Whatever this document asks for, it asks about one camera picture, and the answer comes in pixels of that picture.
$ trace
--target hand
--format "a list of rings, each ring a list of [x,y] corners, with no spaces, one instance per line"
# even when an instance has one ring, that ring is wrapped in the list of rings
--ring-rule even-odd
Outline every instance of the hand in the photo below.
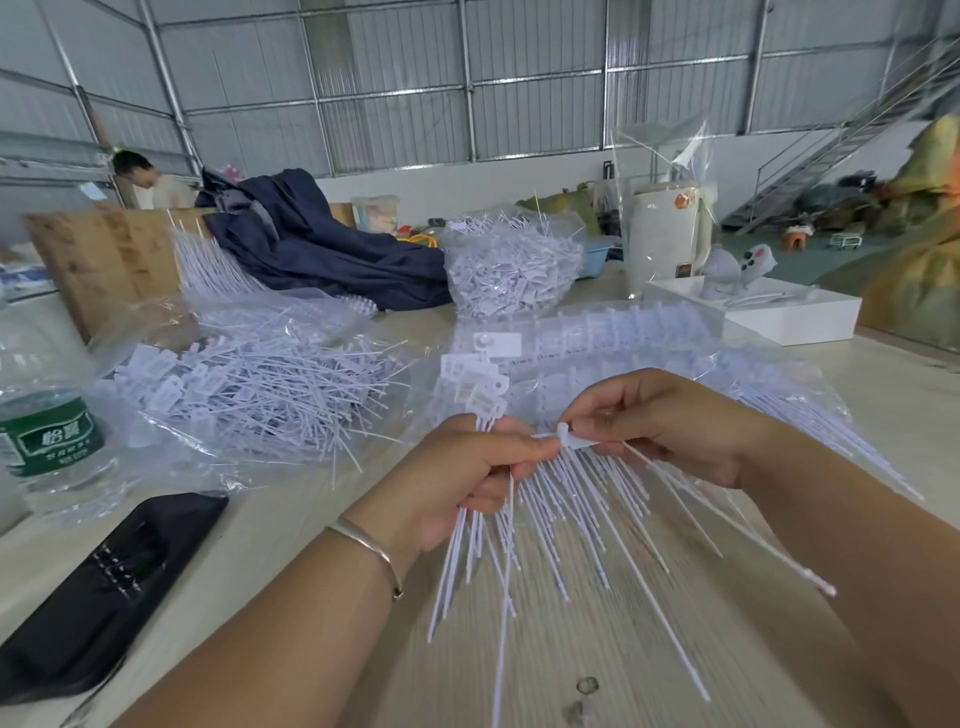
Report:
[[[497,420],[493,432],[477,432],[473,415],[451,417],[344,516],[377,539],[405,572],[422,551],[449,538],[458,507],[495,513],[509,493],[510,473],[519,481],[560,451],[557,438],[532,434],[513,417]]]
[[[624,455],[626,441],[651,460],[725,488],[738,488],[744,457],[773,442],[777,420],[660,369],[598,382],[561,415],[580,437],[602,443],[595,449]]]

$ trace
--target water bottle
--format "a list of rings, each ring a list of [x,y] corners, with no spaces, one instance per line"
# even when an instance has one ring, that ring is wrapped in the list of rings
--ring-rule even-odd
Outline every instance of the water bottle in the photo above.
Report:
[[[0,488],[37,515],[70,525],[109,513],[126,485],[108,429],[87,406],[53,340],[0,303]]]

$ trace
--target person's left hand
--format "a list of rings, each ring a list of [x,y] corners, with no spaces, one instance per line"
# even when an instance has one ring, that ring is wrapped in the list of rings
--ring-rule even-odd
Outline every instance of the person's left hand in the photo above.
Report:
[[[404,572],[422,551],[447,538],[458,507],[495,513],[510,490],[537,463],[560,451],[555,437],[534,438],[513,417],[497,420],[493,432],[477,432],[473,415],[445,420],[344,514],[400,562]]]

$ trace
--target metal wall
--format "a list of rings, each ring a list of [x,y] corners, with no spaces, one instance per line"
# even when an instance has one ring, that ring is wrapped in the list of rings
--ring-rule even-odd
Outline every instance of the metal wall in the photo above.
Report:
[[[841,123],[960,30],[957,0],[151,1],[201,156],[247,175]]]
[[[112,146],[191,173],[137,0],[4,0],[0,98],[0,245],[24,212],[88,208],[79,182],[119,204]]]

